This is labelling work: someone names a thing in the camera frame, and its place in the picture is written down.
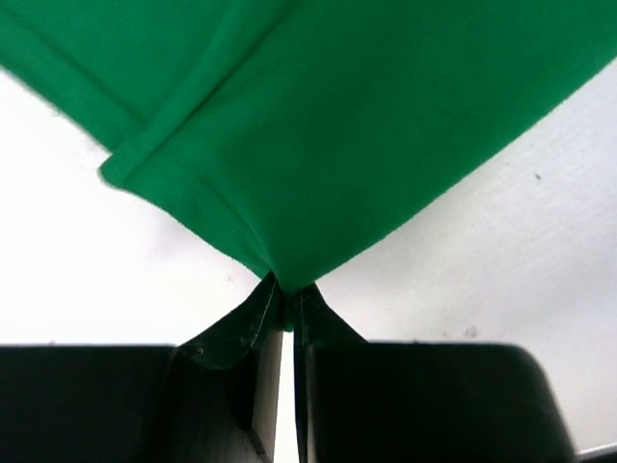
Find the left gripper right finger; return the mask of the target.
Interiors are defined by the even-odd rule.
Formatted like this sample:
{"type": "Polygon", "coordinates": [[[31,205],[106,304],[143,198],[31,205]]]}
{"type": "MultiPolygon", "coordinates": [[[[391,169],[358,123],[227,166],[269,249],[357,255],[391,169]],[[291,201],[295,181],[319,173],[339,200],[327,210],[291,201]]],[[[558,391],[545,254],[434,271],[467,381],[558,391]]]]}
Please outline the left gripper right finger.
{"type": "Polygon", "coordinates": [[[573,462],[546,375],[517,345],[365,340],[316,286],[292,299],[303,462],[573,462]]]}

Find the green t shirt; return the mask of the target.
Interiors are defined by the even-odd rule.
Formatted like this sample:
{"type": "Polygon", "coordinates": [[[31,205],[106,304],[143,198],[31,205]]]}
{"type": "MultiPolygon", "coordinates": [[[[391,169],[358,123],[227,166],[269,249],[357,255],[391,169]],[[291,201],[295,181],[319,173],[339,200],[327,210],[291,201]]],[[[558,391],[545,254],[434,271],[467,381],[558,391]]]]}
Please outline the green t shirt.
{"type": "Polygon", "coordinates": [[[5,1],[1,64],[101,176],[299,290],[616,56],[612,1],[5,1]]]}

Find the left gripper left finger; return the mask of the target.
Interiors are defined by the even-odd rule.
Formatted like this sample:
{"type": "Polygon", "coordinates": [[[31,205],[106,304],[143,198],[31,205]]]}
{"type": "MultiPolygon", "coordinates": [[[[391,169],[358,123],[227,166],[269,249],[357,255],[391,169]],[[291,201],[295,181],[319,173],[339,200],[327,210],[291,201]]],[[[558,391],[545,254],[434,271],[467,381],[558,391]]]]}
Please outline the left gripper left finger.
{"type": "Polygon", "coordinates": [[[2,460],[272,461],[280,296],[268,276],[179,346],[3,346],[2,460]]]}

